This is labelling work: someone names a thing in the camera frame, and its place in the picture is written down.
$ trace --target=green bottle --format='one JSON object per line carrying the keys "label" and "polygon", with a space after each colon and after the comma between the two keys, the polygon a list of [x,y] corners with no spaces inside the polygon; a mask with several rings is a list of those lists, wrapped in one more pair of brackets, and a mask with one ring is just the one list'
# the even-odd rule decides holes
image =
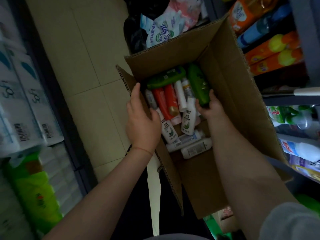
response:
{"label": "green bottle", "polygon": [[175,83],[186,76],[186,71],[182,66],[174,67],[168,71],[152,76],[147,82],[148,89],[162,88],[165,85]]}
{"label": "green bottle", "polygon": [[208,104],[210,102],[210,87],[200,67],[190,63],[187,70],[187,78],[190,81],[195,97],[199,100],[199,104],[201,106]]}

